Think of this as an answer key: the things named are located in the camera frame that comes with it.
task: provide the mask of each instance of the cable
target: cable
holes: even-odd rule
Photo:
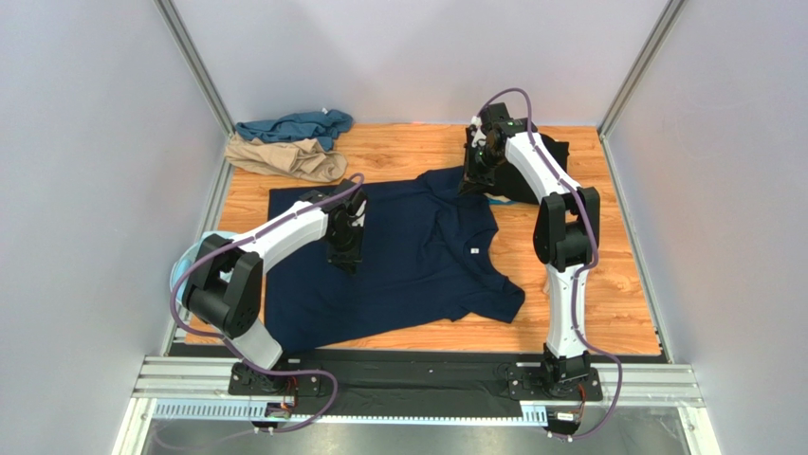
[[[297,218],[299,215],[302,215],[304,213],[308,213],[309,211],[312,211],[312,210],[315,210],[315,209],[319,209],[320,207],[322,207],[322,206],[324,206],[326,204],[330,204],[332,202],[340,200],[342,197],[345,197],[345,196],[348,196],[348,195],[354,193],[365,182],[365,176],[362,173],[354,173],[353,175],[348,177],[348,180],[352,180],[352,181],[354,180],[354,178],[357,178],[357,177],[358,177],[358,182],[356,182],[356,185],[354,185],[353,187],[351,187],[351,188],[349,188],[349,189],[347,189],[345,191],[341,191],[341,192],[339,192],[337,194],[334,194],[334,195],[332,195],[330,197],[327,197],[327,198],[321,200],[320,202],[317,202],[317,203],[312,204],[310,206],[306,206],[306,207],[304,207],[304,208],[302,208],[300,210],[297,210],[295,212],[288,213],[287,215],[285,215],[283,217],[280,217],[280,218],[276,219],[275,221],[273,221],[271,224],[269,224],[269,226],[259,230],[258,232],[256,232],[251,237],[245,237],[244,239],[240,239],[238,241],[232,242],[232,243],[227,244],[225,246],[222,246],[220,248],[216,248],[214,251],[206,254],[205,256],[203,256],[202,258],[198,259],[196,262],[191,264],[191,266],[188,267],[188,270],[186,270],[182,275],[180,275],[180,277],[174,283],[174,286],[172,286],[170,308],[171,308],[171,316],[174,319],[174,322],[176,323],[177,327],[185,330],[189,334],[194,334],[194,335],[197,335],[197,336],[200,336],[200,337],[216,337],[216,338],[221,339],[225,343],[225,346],[228,347],[230,352],[233,353],[233,355],[236,356],[236,358],[239,358],[245,365],[247,365],[252,370],[254,370],[254,371],[258,372],[258,373],[269,375],[269,376],[297,376],[297,375],[303,375],[303,374],[311,374],[311,375],[319,374],[319,375],[323,375],[323,376],[327,377],[334,384],[334,388],[331,391],[331,396],[328,398],[328,402],[325,403],[325,406],[323,406],[320,410],[315,412],[311,417],[309,417],[308,419],[306,419],[306,420],[304,420],[304,421],[302,421],[302,422],[300,422],[298,424],[295,424],[295,425],[293,425],[291,427],[277,428],[277,429],[273,429],[273,430],[262,430],[264,432],[288,433],[289,431],[294,431],[296,429],[308,427],[309,425],[313,424],[317,419],[319,419],[323,414],[325,414],[331,408],[331,405],[334,404],[334,400],[337,399],[337,390],[339,388],[338,383],[337,383],[337,378],[333,374],[331,374],[330,372],[327,372],[325,370],[297,370],[297,371],[294,371],[294,372],[276,372],[276,371],[272,371],[272,370],[269,370],[269,369],[266,369],[266,368],[259,367],[258,365],[252,363],[249,359],[244,358],[244,356],[238,351],[238,349],[236,349],[236,347],[233,346],[232,343],[230,343],[230,341],[227,340],[222,334],[218,334],[218,333],[215,333],[215,332],[205,332],[205,331],[202,331],[202,330],[194,329],[190,325],[186,324],[184,320],[182,320],[182,318],[179,316],[179,313],[177,312],[177,309],[176,309],[176,296],[177,296],[177,293],[179,292],[179,287],[182,285],[183,282],[185,282],[188,279],[188,277],[191,276],[191,274],[196,269],[198,269],[200,266],[202,266],[202,264],[206,263],[207,261],[210,261],[214,257],[216,257],[216,256],[218,256],[218,255],[220,255],[220,254],[222,254],[224,252],[230,251],[230,250],[232,250],[234,248],[237,248],[239,246],[245,245],[245,244],[247,244],[249,242],[255,242],[256,240],[258,240],[258,239],[264,237],[265,235],[269,234],[269,232],[271,232],[273,229],[277,228],[278,226],[282,225],[283,223],[285,223],[285,222],[287,222],[289,220]],[[214,446],[214,445],[217,445],[217,444],[221,444],[221,443],[223,443],[225,441],[228,441],[230,439],[234,439],[234,438],[238,438],[238,437],[241,437],[241,436],[244,436],[244,435],[247,435],[247,434],[254,434],[254,433],[255,433],[255,430],[252,430],[252,429],[247,430],[247,431],[242,431],[242,432],[239,432],[239,433],[234,433],[234,434],[231,434],[230,436],[226,436],[226,437],[224,437],[222,439],[213,441],[212,443],[208,443],[208,444],[203,445],[203,446],[171,446],[171,445],[165,444],[163,441],[161,441],[159,439],[159,437],[157,437],[156,433],[153,434],[153,438],[154,438],[155,442],[158,443],[160,446],[168,448],[170,450],[198,450],[198,449],[206,448],[206,447],[209,447],[209,446]]]
[[[589,221],[589,214],[586,212],[586,206],[583,205],[583,201],[580,200],[580,196],[578,195],[577,189],[573,187],[573,185],[570,182],[568,182],[565,178],[563,178],[561,174],[558,172],[558,170],[556,170],[556,167],[553,166],[551,161],[552,158],[550,157],[550,153],[547,151],[546,147],[544,147],[544,143],[539,141],[539,143],[537,144],[536,142],[536,138],[533,135],[533,128],[532,128],[533,106],[530,103],[530,97],[527,95],[527,92],[525,92],[521,88],[518,87],[507,88],[491,97],[490,100],[486,101],[486,103],[483,105],[483,107],[480,109],[480,112],[477,115],[479,117],[483,113],[483,110],[486,109],[488,105],[491,104],[494,100],[498,99],[499,97],[501,97],[506,93],[511,92],[520,93],[524,97],[524,102],[525,104],[527,104],[527,125],[525,130],[527,131],[527,138],[530,141],[530,145],[533,147],[533,150],[535,150],[539,154],[539,157],[544,162],[544,165],[553,174],[556,180],[558,180],[559,183],[562,186],[564,186],[564,188],[566,188],[567,190],[570,191],[570,193],[572,193],[572,196],[575,199],[575,204],[578,207],[578,212],[580,213],[580,218],[581,220],[583,220],[583,225],[586,229],[586,236],[589,238],[589,244],[592,247],[592,261],[588,264],[585,264],[580,269],[578,269],[573,275],[573,288],[572,288],[573,330],[575,331],[576,336],[578,336],[578,339],[580,340],[581,344],[583,344],[587,349],[608,357],[617,366],[617,386],[615,387],[615,396],[612,397],[612,404],[609,406],[609,410],[606,411],[606,415],[603,416],[603,419],[589,431],[586,431],[576,436],[554,435],[558,439],[561,439],[563,441],[572,442],[574,440],[587,439],[593,436],[595,433],[600,431],[600,429],[603,428],[604,425],[606,425],[606,422],[608,422],[609,419],[612,418],[612,415],[615,413],[615,409],[617,406],[617,399],[620,397],[620,391],[623,388],[623,364],[622,362],[620,362],[620,359],[617,358],[616,355],[603,351],[602,349],[592,345],[589,341],[586,340],[586,337],[580,331],[580,326],[578,325],[578,308],[576,306],[576,302],[578,301],[578,278],[580,277],[580,274],[582,274],[583,272],[595,268],[597,263],[600,261],[600,255],[597,252],[597,241],[595,240],[595,233],[592,230],[592,224]]]
[[[247,430],[244,430],[244,431],[239,431],[238,433],[233,433],[233,434],[225,436],[223,438],[219,438],[219,439],[217,439],[215,441],[211,441],[211,442],[205,443],[205,444],[200,444],[199,446],[172,446],[171,444],[168,444],[168,443],[164,442],[162,439],[160,439],[159,431],[154,431],[154,432],[152,432],[152,441],[156,442],[158,446],[161,446],[163,448],[167,448],[169,450],[177,450],[177,451],[183,451],[184,452],[184,451],[188,451],[188,450],[204,450],[204,449],[210,448],[212,446],[218,446],[218,445],[220,445],[222,443],[225,443],[225,442],[227,442],[227,441],[229,441],[231,439],[236,439],[236,438],[240,438],[242,436],[247,436],[248,434],[255,434],[255,429],[247,429]]]
[[[289,221],[291,219],[297,218],[298,215],[308,213],[309,211],[312,211],[314,209],[318,209],[318,208],[320,208],[320,207],[322,207],[322,206],[324,206],[326,204],[330,204],[330,203],[332,203],[334,201],[337,201],[337,200],[341,199],[344,196],[348,196],[348,195],[354,193],[365,182],[365,176],[362,173],[355,173],[355,174],[351,175],[350,177],[348,177],[348,180],[354,180],[355,177],[358,177],[359,181],[353,187],[351,187],[351,188],[349,188],[349,189],[347,189],[345,191],[339,192],[337,194],[334,194],[334,195],[332,195],[330,197],[327,197],[327,198],[321,200],[318,203],[312,204],[310,206],[306,206],[306,207],[304,207],[304,208],[302,208],[302,209],[300,209],[298,211],[288,213],[285,216],[283,216],[281,218],[278,218],[275,221],[273,221],[271,224],[269,224],[269,226],[259,230],[252,237],[245,237],[243,239],[237,240],[235,242],[231,242],[231,243],[229,243],[229,244],[227,244],[225,246],[217,248],[214,251],[211,251],[210,253],[206,254],[205,256],[203,256],[202,258],[197,260],[195,263],[191,264],[191,266],[188,267],[188,270],[186,270],[185,272],[183,272],[182,275],[179,276],[179,278],[176,280],[176,282],[174,283],[174,286],[172,287],[172,290],[171,290],[171,306],[170,306],[170,308],[171,308],[171,317],[174,319],[174,322],[176,322],[177,327],[185,330],[189,334],[194,334],[194,335],[197,335],[199,337],[216,337],[216,338],[223,339],[224,336],[222,334],[218,334],[218,333],[215,333],[215,332],[205,332],[205,331],[202,331],[202,330],[194,329],[190,325],[186,324],[185,321],[183,321],[182,318],[179,317],[179,313],[176,310],[176,297],[177,297],[177,294],[179,293],[179,288],[180,288],[180,286],[182,286],[182,283],[185,282],[188,279],[188,277],[190,277],[191,274],[194,271],[196,271],[197,268],[202,266],[202,264],[206,263],[207,261],[210,261],[214,257],[216,257],[216,256],[218,256],[218,255],[220,255],[220,254],[222,254],[224,252],[227,252],[227,251],[230,251],[232,249],[235,249],[235,248],[237,248],[237,247],[239,247],[241,245],[246,245],[246,244],[248,244],[250,242],[255,242],[256,240],[258,240],[258,239],[264,237],[265,235],[269,234],[269,232],[271,232],[274,228],[282,225],[283,223],[285,223],[285,222],[287,222],[287,221]]]

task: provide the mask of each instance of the gray floor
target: gray floor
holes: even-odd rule
[[[602,416],[588,409],[586,425]],[[204,445],[223,436],[250,429],[242,422],[154,422],[159,438],[176,446]],[[150,441],[144,454],[176,453]],[[619,409],[594,438],[573,444],[549,440],[542,428],[445,427],[413,425],[317,424],[277,436],[250,434],[218,446],[196,450],[199,454],[689,454],[676,409]]]

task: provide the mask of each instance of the metal frame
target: metal frame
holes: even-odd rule
[[[617,119],[626,107],[626,103],[628,103],[631,98],[634,89],[642,80],[643,75],[648,69],[653,57],[656,55],[656,52],[659,50],[659,47],[665,41],[665,37],[668,36],[668,32],[676,22],[676,18],[679,16],[685,3],[687,3],[687,0],[669,0],[668,4],[662,10],[662,14],[659,15],[659,19],[656,20],[656,24],[654,24],[652,28],[651,35],[649,35],[645,44],[642,46],[642,50],[640,50],[639,55],[634,61],[632,69],[629,70],[626,80],[620,86],[620,89],[617,91],[617,96],[612,101],[612,105],[610,105],[609,109],[606,111],[606,116],[597,127],[597,133],[599,135],[608,137],[612,133]]]
[[[230,369],[234,358],[218,357],[146,357],[135,383],[133,398],[192,399],[229,401]],[[530,363],[517,363],[531,366]],[[611,363],[595,363],[600,372],[603,401],[608,406],[617,383],[617,367]],[[279,401],[282,397],[254,396],[248,401]],[[558,404],[558,401],[523,401],[534,406]],[[624,364],[620,406],[694,407],[704,405],[690,365]]]
[[[196,46],[193,45],[191,35],[189,35],[188,29],[185,28],[185,24],[182,22],[182,18],[179,15],[174,1],[155,0],[155,5],[163,16],[172,35],[174,35],[176,45],[179,47],[180,52],[182,52],[183,57],[185,57],[185,61],[188,62],[188,67],[191,69],[193,76],[196,78],[196,83],[208,100],[208,104],[211,106],[213,114],[219,122],[219,126],[222,127],[222,131],[224,131],[226,136],[230,136],[233,132],[233,120],[230,117],[230,113],[228,113],[227,107],[225,107],[225,103],[222,101],[222,97],[219,96],[216,86],[213,84],[211,75],[202,63],[202,58],[199,56]]]
[[[149,436],[153,420],[218,420],[218,421],[282,421],[265,417],[267,402],[283,400],[281,396],[228,395],[234,358],[219,357],[146,357],[126,411],[124,425],[115,444],[115,454],[139,454]],[[518,363],[531,366],[530,363]],[[588,406],[605,408],[614,396],[616,366],[597,363],[603,401]],[[560,402],[521,401],[521,417],[504,418],[430,418],[390,416],[323,416],[318,423],[453,425],[545,427],[547,407]],[[690,365],[626,364],[620,407],[678,408],[692,453],[716,453],[711,426],[704,410],[704,400]],[[296,415],[289,422],[299,422],[308,415]]]

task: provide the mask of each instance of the black cloth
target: black cloth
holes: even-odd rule
[[[461,168],[367,184],[362,263],[351,276],[306,245],[266,275],[265,324],[287,352],[470,312],[511,322],[524,291],[497,272],[488,248],[497,224],[487,199],[457,195]],[[320,187],[322,192],[333,187]],[[269,217],[311,188],[269,192]]]

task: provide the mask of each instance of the blue shirt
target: blue shirt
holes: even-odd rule
[[[364,185],[362,263],[354,276],[326,261],[323,241],[270,269],[265,324],[284,350],[458,320],[469,312],[511,322],[524,291],[491,264],[496,221],[485,196],[457,194],[461,176],[461,168],[452,168]],[[270,191],[270,218],[311,190]]]

